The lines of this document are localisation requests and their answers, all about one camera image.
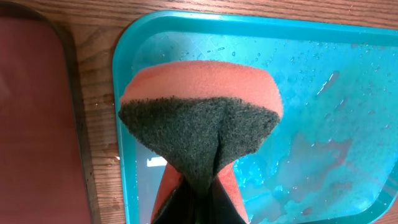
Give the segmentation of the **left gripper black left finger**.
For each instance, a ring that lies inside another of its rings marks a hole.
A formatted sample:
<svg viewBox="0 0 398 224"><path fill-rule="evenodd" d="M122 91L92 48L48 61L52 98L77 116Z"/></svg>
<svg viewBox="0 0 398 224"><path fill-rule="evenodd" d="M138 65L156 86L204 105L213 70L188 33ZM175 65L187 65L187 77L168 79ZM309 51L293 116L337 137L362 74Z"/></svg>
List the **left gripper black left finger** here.
<svg viewBox="0 0 398 224"><path fill-rule="evenodd" d="M194 224L195 193L182 179L158 209L152 224Z"/></svg>

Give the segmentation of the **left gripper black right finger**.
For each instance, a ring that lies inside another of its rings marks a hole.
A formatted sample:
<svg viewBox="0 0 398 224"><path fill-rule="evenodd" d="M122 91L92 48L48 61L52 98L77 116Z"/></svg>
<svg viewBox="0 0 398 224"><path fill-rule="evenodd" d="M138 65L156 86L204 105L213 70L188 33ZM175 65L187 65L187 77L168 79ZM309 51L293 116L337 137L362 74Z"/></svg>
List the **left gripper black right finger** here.
<svg viewBox="0 0 398 224"><path fill-rule="evenodd" d="M219 179L195 202L195 224L245 224Z"/></svg>

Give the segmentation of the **teal plastic tray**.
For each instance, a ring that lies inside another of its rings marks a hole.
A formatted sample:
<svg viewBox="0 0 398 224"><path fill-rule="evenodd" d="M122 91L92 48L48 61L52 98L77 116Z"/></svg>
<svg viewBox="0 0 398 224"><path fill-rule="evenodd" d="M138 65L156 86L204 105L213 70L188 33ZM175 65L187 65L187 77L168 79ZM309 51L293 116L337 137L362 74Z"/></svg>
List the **teal plastic tray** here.
<svg viewBox="0 0 398 224"><path fill-rule="evenodd" d="M372 223L397 200L397 32L159 11L113 57L114 96L141 69L216 60L270 73L282 121L233 170L251 223Z"/></svg>

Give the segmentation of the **black tray with reddish water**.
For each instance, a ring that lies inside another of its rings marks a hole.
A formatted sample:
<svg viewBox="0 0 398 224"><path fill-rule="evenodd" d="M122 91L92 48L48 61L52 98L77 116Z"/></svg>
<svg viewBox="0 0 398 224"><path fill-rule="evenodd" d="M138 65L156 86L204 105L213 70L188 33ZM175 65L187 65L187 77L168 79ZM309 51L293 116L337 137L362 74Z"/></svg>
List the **black tray with reddish water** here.
<svg viewBox="0 0 398 224"><path fill-rule="evenodd" d="M92 171L72 34L2 1L1 222L98 222Z"/></svg>

